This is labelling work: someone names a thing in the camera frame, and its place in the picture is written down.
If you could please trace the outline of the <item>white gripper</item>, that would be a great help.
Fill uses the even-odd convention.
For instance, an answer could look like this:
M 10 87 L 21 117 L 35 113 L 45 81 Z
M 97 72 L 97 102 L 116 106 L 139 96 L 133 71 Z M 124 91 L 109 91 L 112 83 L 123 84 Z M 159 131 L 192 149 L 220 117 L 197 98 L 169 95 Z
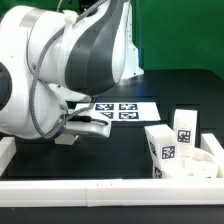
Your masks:
M 102 113 L 85 111 L 75 115 L 64 125 L 64 134 L 84 135 L 108 138 L 111 132 L 111 120 Z

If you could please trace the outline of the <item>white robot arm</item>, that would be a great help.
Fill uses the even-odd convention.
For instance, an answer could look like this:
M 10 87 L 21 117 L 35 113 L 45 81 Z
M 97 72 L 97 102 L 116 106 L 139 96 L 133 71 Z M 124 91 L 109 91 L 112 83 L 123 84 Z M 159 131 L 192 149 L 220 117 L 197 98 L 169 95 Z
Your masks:
M 15 6 L 0 21 L 0 132 L 23 139 L 110 135 L 91 105 L 70 112 L 55 84 L 77 101 L 113 88 L 133 67 L 130 0 L 98 0 L 82 14 Z

